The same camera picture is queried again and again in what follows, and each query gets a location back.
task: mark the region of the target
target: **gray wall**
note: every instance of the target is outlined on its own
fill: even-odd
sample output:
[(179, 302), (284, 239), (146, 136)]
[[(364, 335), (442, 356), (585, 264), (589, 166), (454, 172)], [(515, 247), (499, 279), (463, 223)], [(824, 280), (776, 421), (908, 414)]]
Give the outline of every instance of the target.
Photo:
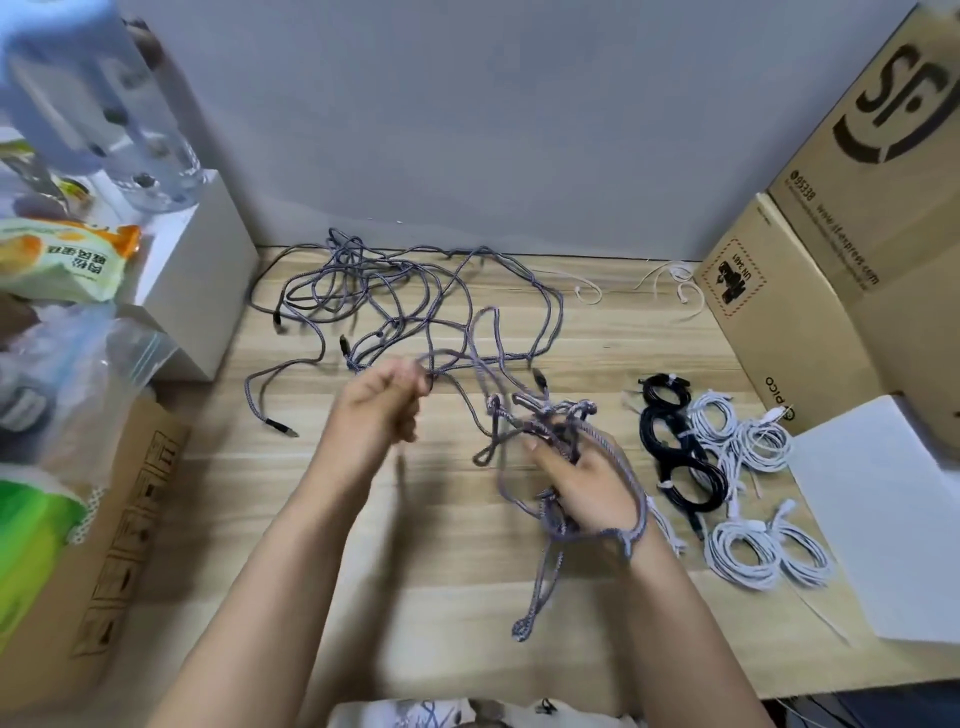
[(121, 5), (259, 242), (696, 258), (912, 3)]

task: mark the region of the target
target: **person's arm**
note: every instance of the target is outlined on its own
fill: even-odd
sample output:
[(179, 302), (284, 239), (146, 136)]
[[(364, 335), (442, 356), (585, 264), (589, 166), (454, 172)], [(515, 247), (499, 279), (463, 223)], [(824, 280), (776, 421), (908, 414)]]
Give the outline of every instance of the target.
[(416, 439), (423, 369), (384, 361), (341, 392), (300, 485), (160, 702), (150, 728), (293, 725), (344, 543), (391, 443)]
[[(581, 525), (634, 526), (633, 499), (602, 451), (583, 448), (574, 467), (540, 440), (525, 445)], [(638, 688), (651, 728), (772, 728), (707, 603), (653, 519), (635, 544), (630, 575)]]

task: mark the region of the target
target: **sf logo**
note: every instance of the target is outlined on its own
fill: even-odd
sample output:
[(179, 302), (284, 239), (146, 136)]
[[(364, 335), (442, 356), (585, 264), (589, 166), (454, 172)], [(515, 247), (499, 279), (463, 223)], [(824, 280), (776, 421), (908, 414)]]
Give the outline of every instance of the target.
[(844, 114), (833, 125), (833, 138), (848, 157), (864, 164), (895, 159), (934, 133), (957, 108), (960, 81), (951, 84), (942, 65), (922, 60), (916, 46), (902, 45), (880, 68), (876, 93), (868, 89), (856, 98), (861, 113)]

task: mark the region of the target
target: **coiled black cable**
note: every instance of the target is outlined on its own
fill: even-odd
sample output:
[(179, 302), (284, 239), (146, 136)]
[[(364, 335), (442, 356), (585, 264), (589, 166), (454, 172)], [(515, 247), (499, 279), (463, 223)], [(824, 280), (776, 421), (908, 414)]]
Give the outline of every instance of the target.
[[(698, 514), (709, 513), (723, 506), (730, 487), (727, 477), (707, 459), (707, 452), (690, 430), (690, 423), (683, 408), (690, 402), (689, 382), (673, 375), (654, 375), (643, 379), (643, 399), (646, 408), (640, 414), (640, 442), (657, 460), (659, 487), (677, 510), (686, 516), (690, 527), (701, 541), (704, 530)], [(673, 392), (679, 401), (665, 400), (656, 392), (656, 387), (665, 387)], [(678, 448), (671, 448), (657, 437), (654, 425), (662, 422), (677, 438)], [(687, 468), (694, 475), (696, 483), (708, 494), (704, 501), (690, 500), (673, 484), (673, 472), (677, 468)]]

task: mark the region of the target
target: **wood grain surface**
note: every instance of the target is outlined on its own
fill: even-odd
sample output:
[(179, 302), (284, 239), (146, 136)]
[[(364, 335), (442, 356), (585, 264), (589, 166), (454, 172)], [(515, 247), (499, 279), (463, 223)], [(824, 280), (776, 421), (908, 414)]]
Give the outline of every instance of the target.
[[(653, 462), (639, 442), (636, 414), (621, 402), (621, 390), (636, 387), (638, 377), (677, 373), (696, 393), (733, 394), (744, 417), (761, 412), (708, 310), (684, 320), (697, 302), (682, 305), (667, 275), (656, 297), (649, 279), (631, 290), (656, 263), (550, 257), (527, 262), (586, 276), (603, 288), (603, 301), (589, 306), (569, 295), (571, 281), (542, 276), (568, 296), (563, 333), (538, 366), (553, 394), (596, 401), (595, 423), (616, 437), (651, 493)], [(288, 257), (268, 276), (258, 299), (272, 305), (283, 279), (316, 264), (315, 255)], [(529, 346), (543, 315), (535, 291), (490, 264), (471, 268), (470, 290), (475, 303), (501, 306), (508, 349)], [(402, 295), (412, 301), (420, 292), (410, 288)], [(444, 313), (462, 320), (464, 302), (451, 300)], [(194, 430), (116, 660), (89, 699), (22, 724), (143, 723), (297, 484), (333, 397), (350, 376), (337, 335), (370, 330), (376, 319), (367, 307), (357, 321), (329, 327), (326, 361), (295, 367), (268, 390), (267, 412), (298, 430), (299, 439), (262, 425), (243, 395), (250, 372), (317, 349), (315, 336), (297, 327), (276, 335), (269, 315), (245, 314), (214, 385), (161, 392)], [(451, 338), (438, 346), (455, 343)], [(482, 339), (485, 351), (492, 351), (491, 344)], [(424, 345), (412, 340), (402, 351), (421, 353)], [(479, 403), (472, 375), (461, 379)], [(304, 725), (316, 724), (338, 701), (385, 696), (482, 695), (526, 704), (549, 695), (613, 715), (636, 707), (625, 633), (630, 615), (596, 546), (569, 549), (562, 583), (533, 637), (525, 644), (511, 639), (513, 621), (527, 609), (544, 538), (536, 522), (499, 498), (493, 472), (470, 463), (484, 444), (462, 400), (442, 385), (423, 404), (420, 440), (388, 457), (350, 533)], [(522, 452), (512, 450), (509, 460), (519, 492), (532, 494), (542, 486)], [(822, 538), (789, 473), (759, 480), (763, 498), (748, 494), (745, 516), (767, 519), (792, 497), (800, 506), (791, 520)], [(769, 594), (722, 581), (706, 568), (684, 520), (661, 497), (658, 502), (694, 546), (684, 563), (761, 696), (960, 676), (958, 648), (875, 637), (842, 575), (828, 589), (804, 596), (846, 633), (849, 644), (785, 580)]]

